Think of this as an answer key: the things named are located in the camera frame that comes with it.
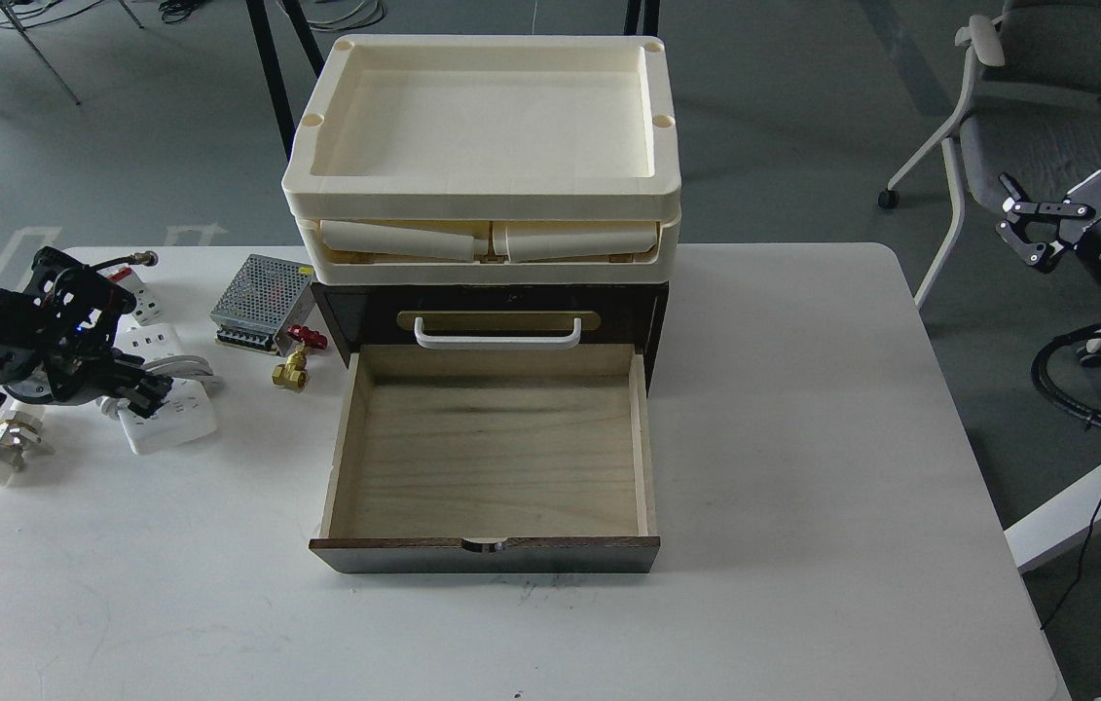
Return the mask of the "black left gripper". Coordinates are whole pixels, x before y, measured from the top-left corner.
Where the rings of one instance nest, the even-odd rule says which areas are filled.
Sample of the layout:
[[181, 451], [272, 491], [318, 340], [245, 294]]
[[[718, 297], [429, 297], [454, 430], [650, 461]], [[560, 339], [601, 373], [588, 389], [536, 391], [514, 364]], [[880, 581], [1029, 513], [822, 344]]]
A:
[[120, 409], [153, 417], [173, 379], [220, 387], [222, 379], [203, 355], [146, 359], [115, 350], [117, 324], [135, 298], [103, 272], [122, 265], [135, 266], [137, 254], [83, 265], [55, 248], [40, 248], [24, 289], [0, 288], [0, 386], [32, 404], [95, 399], [110, 419]]

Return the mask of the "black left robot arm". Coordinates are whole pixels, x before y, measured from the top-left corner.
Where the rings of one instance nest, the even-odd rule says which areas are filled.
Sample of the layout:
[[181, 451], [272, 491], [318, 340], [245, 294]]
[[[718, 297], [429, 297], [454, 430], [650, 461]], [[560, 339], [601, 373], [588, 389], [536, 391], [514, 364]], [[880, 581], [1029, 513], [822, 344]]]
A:
[[24, 289], [0, 288], [0, 409], [8, 396], [30, 405], [105, 398], [148, 419], [167, 403], [176, 379], [215, 382], [201, 355], [148, 360], [115, 346], [119, 320], [135, 311], [137, 298], [106, 270], [157, 261], [145, 251], [87, 265], [40, 248]]

